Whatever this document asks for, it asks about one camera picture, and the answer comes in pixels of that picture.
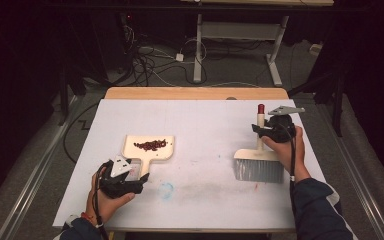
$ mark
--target desk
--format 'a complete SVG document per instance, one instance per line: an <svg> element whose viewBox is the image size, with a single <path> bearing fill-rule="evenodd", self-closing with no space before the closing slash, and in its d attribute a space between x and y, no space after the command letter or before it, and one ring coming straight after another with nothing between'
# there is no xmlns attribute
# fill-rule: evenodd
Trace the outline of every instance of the desk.
<svg viewBox="0 0 384 240"><path fill-rule="evenodd" d="M226 97L239 100L224 100ZM106 224L108 230L294 231L288 174L282 184L237 181L234 177L234 152L255 147L250 125L256 120L260 103L266 105L266 111L279 105L294 106L282 89L109 89L99 105L53 226L62 227L68 215L84 210L89 179L103 162L121 152L126 134L164 134L175 136L173 156L151 164L143 192L115 213ZM292 118L302 126L298 114ZM325 181L305 130L304 141L310 173Z"/></svg>
<svg viewBox="0 0 384 240"><path fill-rule="evenodd" d="M254 4L254 5L304 5L306 7L332 6L333 0L202 0L204 3L222 3L222 4ZM223 38L223 39L250 39L250 40L274 40L273 51L266 55L267 66L270 70L273 83L276 87L282 86L279 71L275 63L277 53L282 43L283 34L286 30L289 16L283 16L279 24L262 23L232 23L232 22L208 22L202 20L202 14L198 14L197 33L196 33L196 54L194 66L194 82L201 82L202 38Z"/></svg>

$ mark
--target dark background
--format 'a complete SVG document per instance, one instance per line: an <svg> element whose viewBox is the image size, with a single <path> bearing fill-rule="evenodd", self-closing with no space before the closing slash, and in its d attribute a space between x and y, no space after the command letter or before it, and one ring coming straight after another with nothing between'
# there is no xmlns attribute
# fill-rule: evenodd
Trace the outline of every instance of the dark background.
<svg viewBox="0 0 384 240"><path fill-rule="evenodd" d="M336 20L310 80L343 61L349 63L345 93L384 165L384 1L375 3L369 12L353 16L291 17L284 43L292 45L303 39L319 43ZM192 13L132 16L135 29L155 39L171 36L173 44L182 44L195 34ZM0 185L28 141L53 113L51 102L59 91L62 66L75 94L83 94L83 76L104 81L106 69L128 64L128 58L118 54L123 52L123 38L116 18L115 14L62 15L40 11L33 0L0 0ZM329 95L329 84L313 91L326 92L326 86Z"/></svg>

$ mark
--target sleeve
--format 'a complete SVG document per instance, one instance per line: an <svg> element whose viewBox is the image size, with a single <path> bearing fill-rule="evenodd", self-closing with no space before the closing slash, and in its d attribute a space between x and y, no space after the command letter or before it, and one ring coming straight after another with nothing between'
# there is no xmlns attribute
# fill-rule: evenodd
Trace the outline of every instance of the sleeve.
<svg viewBox="0 0 384 240"><path fill-rule="evenodd" d="M71 215L54 240L101 240L101 233L88 220Z"/></svg>
<svg viewBox="0 0 384 240"><path fill-rule="evenodd" d="M308 178L293 191L298 239L357 239L341 216L338 193L329 185Z"/></svg>

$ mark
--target person's right hand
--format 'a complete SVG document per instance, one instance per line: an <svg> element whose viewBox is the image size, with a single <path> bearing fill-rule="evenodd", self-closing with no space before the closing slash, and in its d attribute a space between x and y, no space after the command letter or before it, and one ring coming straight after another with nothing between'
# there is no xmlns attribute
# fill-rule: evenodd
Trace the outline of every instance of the person's right hand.
<svg viewBox="0 0 384 240"><path fill-rule="evenodd" d="M302 138L302 128L295 126L295 182L311 177L304 165L305 146ZM286 171L291 172L291 143L276 143L271 138L263 136L263 142L277 153L279 161L285 167Z"/></svg>

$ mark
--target dustpan handle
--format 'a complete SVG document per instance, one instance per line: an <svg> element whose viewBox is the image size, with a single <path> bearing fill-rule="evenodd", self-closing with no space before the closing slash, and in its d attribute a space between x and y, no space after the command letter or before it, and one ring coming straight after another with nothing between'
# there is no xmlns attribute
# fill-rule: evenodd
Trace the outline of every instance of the dustpan handle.
<svg viewBox="0 0 384 240"><path fill-rule="evenodd" d="M139 179L143 177L145 174L149 173L150 164L151 164L151 160L141 161Z"/></svg>

